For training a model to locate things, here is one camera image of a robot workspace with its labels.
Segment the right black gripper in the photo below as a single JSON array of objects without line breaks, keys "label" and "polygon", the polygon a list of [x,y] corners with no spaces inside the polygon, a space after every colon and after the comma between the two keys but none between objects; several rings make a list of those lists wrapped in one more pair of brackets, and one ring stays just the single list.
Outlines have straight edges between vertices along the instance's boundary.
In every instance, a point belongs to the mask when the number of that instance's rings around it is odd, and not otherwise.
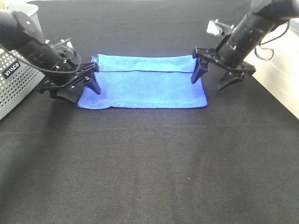
[{"label": "right black gripper", "polygon": [[253,65],[244,61],[245,54],[238,44],[233,41],[231,35],[225,35],[214,49],[195,47],[192,57],[196,65],[191,76],[191,83],[195,84],[205,73],[209,71],[208,64],[213,63],[227,72],[218,82],[218,90],[222,90],[232,84],[242,82],[245,73],[252,75],[256,69]]}]

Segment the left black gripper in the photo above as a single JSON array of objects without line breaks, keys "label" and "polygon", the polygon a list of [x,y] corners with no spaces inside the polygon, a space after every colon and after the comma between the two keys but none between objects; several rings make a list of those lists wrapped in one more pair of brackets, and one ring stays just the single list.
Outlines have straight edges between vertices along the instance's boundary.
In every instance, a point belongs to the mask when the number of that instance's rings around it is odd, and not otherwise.
[{"label": "left black gripper", "polygon": [[82,63],[70,38],[62,39],[50,47],[58,53],[61,59],[52,69],[44,72],[47,80],[37,87],[40,93],[49,91],[51,98],[71,103],[78,103],[82,95],[82,85],[98,95],[101,94],[101,88],[95,77],[98,64],[96,62]]}]

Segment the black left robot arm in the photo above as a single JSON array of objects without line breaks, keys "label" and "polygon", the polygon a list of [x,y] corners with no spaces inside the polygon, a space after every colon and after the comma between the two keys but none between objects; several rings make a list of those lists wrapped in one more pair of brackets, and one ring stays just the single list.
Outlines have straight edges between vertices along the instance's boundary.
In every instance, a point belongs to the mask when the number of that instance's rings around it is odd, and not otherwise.
[{"label": "black left robot arm", "polygon": [[85,87],[101,94],[95,74],[96,62],[82,63],[70,39],[56,44],[46,41],[34,21],[21,11],[0,12],[0,46],[8,54],[15,50],[19,61],[42,72],[45,81],[37,90],[51,98],[78,103]]}]

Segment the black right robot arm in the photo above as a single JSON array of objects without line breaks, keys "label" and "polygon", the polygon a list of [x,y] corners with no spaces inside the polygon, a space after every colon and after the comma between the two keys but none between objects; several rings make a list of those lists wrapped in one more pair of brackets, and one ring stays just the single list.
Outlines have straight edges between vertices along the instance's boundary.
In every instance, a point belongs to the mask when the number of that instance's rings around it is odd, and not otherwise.
[{"label": "black right robot arm", "polygon": [[192,52],[196,60],[191,83],[196,83],[209,71],[209,63],[223,68],[226,73],[218,83],[218,89],[241,82],[246,75],[253,75],[255,67],[244,61],[247,55],[263,38],[280,25],[299,16],[297,0],[253,0],[249,12],[237,25],[227,25],[218,20],[211,20],[207,33],[223,36],[214,49],[195,47]]}]

